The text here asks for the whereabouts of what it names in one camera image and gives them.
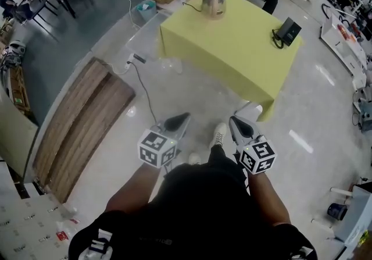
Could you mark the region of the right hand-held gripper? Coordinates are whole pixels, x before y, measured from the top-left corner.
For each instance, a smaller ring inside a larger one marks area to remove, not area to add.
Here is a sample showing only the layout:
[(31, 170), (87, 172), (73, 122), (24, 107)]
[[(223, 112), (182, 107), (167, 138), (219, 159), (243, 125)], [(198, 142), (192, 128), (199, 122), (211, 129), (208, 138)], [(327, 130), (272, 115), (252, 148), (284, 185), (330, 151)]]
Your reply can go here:
[(238, 162), (250, 174), (259, 174), (269, 170), (277, 158), (273, 144), (258, 127), (243, 117), (231, 116), (229, 128), (233, 142), (237, 145)]

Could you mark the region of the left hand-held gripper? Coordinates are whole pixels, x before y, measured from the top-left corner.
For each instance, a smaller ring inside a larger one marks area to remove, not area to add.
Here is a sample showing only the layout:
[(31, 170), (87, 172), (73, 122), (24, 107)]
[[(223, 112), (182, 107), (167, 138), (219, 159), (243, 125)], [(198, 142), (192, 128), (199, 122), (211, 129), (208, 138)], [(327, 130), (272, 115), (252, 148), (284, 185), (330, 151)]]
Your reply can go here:
[(145, 129), (137, 143), (139, 160), (155, 168), (161, 168), (177, 156), (178, 141), (186, 133), (191, 114), (189, 112), (168, 118)]

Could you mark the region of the silver electric kettle beige handle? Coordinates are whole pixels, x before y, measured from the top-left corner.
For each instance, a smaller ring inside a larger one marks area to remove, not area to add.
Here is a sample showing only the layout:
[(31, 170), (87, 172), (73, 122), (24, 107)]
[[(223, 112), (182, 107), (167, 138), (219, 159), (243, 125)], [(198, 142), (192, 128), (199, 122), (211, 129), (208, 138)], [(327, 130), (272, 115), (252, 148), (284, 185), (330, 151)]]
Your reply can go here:
[(202, 0), (201, 13), (207, 10), (223, 10), (226, 12), (226, 0)]

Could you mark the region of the person's left forearm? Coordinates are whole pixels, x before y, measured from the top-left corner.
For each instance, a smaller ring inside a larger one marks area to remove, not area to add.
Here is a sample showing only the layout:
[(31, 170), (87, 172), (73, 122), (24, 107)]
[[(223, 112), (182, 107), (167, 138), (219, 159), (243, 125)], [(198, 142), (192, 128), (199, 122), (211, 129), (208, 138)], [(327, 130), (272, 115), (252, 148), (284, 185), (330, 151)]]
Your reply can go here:
[(150, 200), (160, 174), (160, 168), (143, 163), (117, 193), (108, 201), (105, 212), (135, 212)]

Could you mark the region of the yellow-green tablecloth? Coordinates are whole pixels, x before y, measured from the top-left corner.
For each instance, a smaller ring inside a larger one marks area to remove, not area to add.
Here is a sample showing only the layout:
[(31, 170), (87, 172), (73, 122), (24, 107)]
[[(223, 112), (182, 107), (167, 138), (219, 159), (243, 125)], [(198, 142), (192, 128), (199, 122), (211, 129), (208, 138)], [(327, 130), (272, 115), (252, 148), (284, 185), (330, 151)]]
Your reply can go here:
[(247, 0), (226, 0), (220, 20), (199, 10), (202, 0), (190, 0), (160, 25), (159, 55), (191, 62), (219, 79), (246, 101), (259, 104), (258, 118), (271, 118), (276, 98), (303, 41), (278, 49), (272, 31), (282, 21)]

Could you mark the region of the person's black shirt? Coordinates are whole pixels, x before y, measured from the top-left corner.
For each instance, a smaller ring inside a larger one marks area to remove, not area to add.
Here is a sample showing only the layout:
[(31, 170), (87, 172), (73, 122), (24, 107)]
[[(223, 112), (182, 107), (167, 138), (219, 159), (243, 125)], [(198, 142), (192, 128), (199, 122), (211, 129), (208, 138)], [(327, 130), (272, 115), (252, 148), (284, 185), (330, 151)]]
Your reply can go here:
[(131, 214), (104, 212), (71, 240), (69, 260), (318, 260), (293, 225), (264, 221), (242, 181), (178, 166)]

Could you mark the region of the clear plastic storage box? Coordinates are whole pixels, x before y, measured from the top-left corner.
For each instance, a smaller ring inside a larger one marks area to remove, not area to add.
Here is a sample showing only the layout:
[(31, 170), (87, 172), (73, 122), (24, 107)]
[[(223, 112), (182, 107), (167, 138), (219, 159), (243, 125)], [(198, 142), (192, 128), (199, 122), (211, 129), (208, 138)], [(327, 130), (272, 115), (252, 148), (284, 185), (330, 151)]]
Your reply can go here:
[(168, 13), (159, 12), (147, 21), (130, 40), (126, 47), (146, 61), (156, 61), (159, 57), (160, 25), (168, 19)]

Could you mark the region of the black desk telephone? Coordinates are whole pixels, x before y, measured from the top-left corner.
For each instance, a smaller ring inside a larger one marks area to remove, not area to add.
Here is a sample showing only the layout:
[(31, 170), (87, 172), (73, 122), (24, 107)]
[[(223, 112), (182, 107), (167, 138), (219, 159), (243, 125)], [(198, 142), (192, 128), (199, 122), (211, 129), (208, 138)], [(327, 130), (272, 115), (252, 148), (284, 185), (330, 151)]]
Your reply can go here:
[(274, 30), (273, 36), (275, 40), (281, 41), (286, 46), (290, 46), (301, 29), (300, 25), (288, 17), (279, 29)]

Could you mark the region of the light blue waste bin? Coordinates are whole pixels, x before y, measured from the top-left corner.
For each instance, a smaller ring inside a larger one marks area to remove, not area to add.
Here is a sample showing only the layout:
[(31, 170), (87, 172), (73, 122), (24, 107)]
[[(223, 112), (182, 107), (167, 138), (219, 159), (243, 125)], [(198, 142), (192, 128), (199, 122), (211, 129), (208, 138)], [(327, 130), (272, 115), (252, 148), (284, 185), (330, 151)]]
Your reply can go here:
[(153, 0), (142, 1), (136, 6), (136, 10), (143, 18), (143, 20), (145, 22), (148, 22), (157, 14), (156, 2)]

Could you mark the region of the black mesh waste basket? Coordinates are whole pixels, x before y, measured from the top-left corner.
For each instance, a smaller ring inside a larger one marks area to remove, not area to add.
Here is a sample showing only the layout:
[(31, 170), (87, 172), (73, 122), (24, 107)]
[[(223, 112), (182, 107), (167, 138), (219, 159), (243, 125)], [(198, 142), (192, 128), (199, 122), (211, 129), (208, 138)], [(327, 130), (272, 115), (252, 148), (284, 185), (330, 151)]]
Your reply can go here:
[(327, 209), (327, 215), (342, 221), (348, 211), (347, 205), (332, 203)]

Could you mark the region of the grey standing machine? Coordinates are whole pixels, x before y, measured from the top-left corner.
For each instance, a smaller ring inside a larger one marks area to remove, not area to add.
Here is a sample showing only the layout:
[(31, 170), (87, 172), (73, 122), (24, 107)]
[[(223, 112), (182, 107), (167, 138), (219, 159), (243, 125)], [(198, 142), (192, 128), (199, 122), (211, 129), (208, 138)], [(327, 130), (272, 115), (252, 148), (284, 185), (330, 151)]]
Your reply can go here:
[(367, 55), (367, 69), (363, 74), (366, 83), (353, 94), (353, 107), (358, 119), (356, 125), (362, 132), (366, 132), (372, 130), (372, 54)]

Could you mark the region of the light grey table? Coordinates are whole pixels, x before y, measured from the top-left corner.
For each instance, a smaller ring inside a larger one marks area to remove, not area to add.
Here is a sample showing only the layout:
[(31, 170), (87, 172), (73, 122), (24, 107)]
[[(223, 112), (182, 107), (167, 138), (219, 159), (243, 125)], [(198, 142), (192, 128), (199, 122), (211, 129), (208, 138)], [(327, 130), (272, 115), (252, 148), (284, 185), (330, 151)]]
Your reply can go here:
[(343, 220), (332, 227), (335, 239), (344, 247), (334, 260), (350, 260), (363, 233), (372, 222), (372, 193), (353, 186), (352, 191), (330, 188), (331, 192), (348, 198), (349, 205)]

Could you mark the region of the clear plastic bag red label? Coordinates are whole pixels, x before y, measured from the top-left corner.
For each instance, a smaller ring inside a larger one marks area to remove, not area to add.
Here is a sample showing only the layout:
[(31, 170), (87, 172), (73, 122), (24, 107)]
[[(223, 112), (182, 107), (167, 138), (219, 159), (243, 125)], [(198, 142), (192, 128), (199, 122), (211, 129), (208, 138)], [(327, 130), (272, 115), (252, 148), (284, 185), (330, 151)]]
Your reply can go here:
[(67, 244), (81, 230), (81, 227), (81, 220), (78, 216), (63, 218), (56, 222), (56, 236), (61, 242)]

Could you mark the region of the wooden pallets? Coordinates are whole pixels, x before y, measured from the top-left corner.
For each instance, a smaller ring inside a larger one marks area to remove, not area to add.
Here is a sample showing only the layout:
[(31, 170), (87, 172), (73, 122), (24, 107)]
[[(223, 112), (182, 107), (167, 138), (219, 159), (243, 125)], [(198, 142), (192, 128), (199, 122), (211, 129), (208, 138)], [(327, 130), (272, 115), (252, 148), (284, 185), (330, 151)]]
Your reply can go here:
[(27, 96), (23, 68), (21, 66), (17, 66), (16, 68), (10, 67), (7, 75), (6, 90), (8, 91), (10, 100), (24, 116), (31, 116), (33, 113)]

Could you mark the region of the white locker cabinet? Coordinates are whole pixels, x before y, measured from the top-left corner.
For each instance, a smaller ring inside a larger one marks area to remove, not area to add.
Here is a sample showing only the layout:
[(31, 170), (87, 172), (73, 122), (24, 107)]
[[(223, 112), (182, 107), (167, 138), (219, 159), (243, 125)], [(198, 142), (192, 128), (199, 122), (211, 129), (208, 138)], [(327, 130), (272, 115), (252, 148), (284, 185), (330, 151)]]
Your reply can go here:
[(56, 222), (76, 216), (33, 184), (22, 198), (9, 168), (0, 161), (0, 260), (68, 260), (69, 243), (56, 236)]

